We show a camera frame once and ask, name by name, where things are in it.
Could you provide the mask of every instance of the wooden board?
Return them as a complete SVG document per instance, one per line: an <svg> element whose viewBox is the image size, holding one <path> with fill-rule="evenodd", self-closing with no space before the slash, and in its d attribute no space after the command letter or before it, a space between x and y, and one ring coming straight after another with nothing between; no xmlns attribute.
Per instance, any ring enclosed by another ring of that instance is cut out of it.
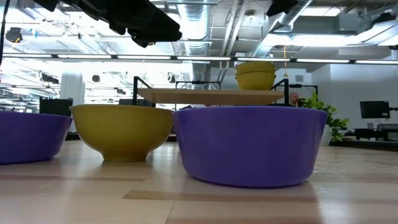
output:
<svg viewBox="0 0 398 224"><path fill-rule="evenodd" d="M140 88L138 95L152 103L204 105L268 105L284 97L281 91L261 90L175 90Z"/></svg>

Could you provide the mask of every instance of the ceiling duct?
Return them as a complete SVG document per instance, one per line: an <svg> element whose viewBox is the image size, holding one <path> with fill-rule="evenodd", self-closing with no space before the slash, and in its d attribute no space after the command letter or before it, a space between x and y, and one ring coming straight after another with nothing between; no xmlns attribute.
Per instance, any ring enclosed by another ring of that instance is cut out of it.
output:
<svg viewBox="0 0 398 224"><path fill-rule="evenodd" d="M270 50L272 49L272 46L267 45L267 43L264 42L266 39L266 36L269 32L282 29L284 27L287 28L285 32L288 32L289 30L291 31L293 28L293 23L296 21L296 19L303 13L305 8L311 4L312 0L299 0L298 3L291 8L291 10L287 13L282 12L282 14L278 17L276 21L268 19L265 22L268 22L268 24L272 24L271 26L268 26L267 29L265 30L266 33L264 36L264 39L260 43L260 45L257 47L257 49L252 53L252 57L265 57L268 55Z"/></svg>
<svg viewBox="0 0 398 224"><path fill-rule="evenodd" d="M191 56L204 56L209 54L209 43L201 42L207 39L210 26L210 8L207 5L199 4L179 4L178 11L181 16L181 26L183 36L192 40L185 43L185 52ZM191 81L207 81L210 77L208 73L210 65L207 63L193 63L193 76Z"/></svg>

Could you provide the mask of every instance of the table surface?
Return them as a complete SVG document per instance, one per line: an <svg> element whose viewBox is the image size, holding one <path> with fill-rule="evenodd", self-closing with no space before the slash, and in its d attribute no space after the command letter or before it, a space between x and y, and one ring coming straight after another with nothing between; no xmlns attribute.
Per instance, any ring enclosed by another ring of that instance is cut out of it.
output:
<svg viewBox="0 0 398 224"><path fill-rule="evenodd" d="M398 153L323 147L308 182L237 189L195 180L178 146L103 162L81 141L52 161L0 166L4 224L396 224Z"/></svg>
<svg viewBox="0 0 398 224"><path fill-rule="evenodd" d="M152 103L204 105L268 105L284 97L282 91L259 90L175 90L140 88L138 95Z"/></svg>

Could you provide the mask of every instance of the potted plant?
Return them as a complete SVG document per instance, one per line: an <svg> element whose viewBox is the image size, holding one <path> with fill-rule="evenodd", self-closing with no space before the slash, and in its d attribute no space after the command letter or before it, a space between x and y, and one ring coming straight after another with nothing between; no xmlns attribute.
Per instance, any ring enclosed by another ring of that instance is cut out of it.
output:
<svg viewBox="0 0 398 224"><path fill-rule="evenodd" d="M324 102L318 101L318 95L314 92L312 97L303 101L304 108L311 108L317 110L323 110L328 113L328 119L326 121L325 130L323 132L321 145L328 146L330 141L342 141L343 134L338 131L341 128L347 128L349 119L335 119L333 116L337 114L337 109L331 105L325 105Z"/></svg>

